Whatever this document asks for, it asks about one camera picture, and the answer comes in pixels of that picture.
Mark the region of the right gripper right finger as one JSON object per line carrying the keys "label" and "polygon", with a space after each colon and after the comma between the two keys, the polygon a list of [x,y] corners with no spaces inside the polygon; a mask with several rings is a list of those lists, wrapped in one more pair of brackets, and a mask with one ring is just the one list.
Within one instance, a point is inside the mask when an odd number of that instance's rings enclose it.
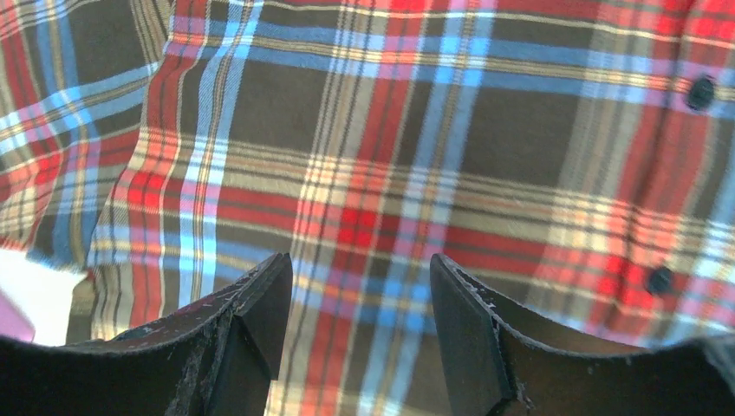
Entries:
{"label": "right gripper right finger", "polygon": [[466,273],[430,264],[456,415],[731,415],[734,338],[634,348],[563,326]]}

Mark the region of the plaid flannel shirt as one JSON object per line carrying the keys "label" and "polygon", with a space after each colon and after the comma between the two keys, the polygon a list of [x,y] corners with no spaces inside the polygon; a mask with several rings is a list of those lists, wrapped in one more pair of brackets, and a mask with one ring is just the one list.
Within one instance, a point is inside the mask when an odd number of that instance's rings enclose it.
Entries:
{"label": "plaid flannel shirt", "polygon": [[274,252],[269,415],[440,415],[442,252],[594,339],[734,330],[731,1],[4,1],[1,245],[110,339]]}

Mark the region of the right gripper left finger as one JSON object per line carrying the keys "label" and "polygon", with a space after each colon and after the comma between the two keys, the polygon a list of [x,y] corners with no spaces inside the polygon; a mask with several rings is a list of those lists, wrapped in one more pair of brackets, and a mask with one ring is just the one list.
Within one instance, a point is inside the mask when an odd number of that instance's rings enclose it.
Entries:
{"label": "right gripper left finger", "polygon": [[292,265],[276,254],[108,341],[1,340],[4,415],[261,415],[279,375]]}

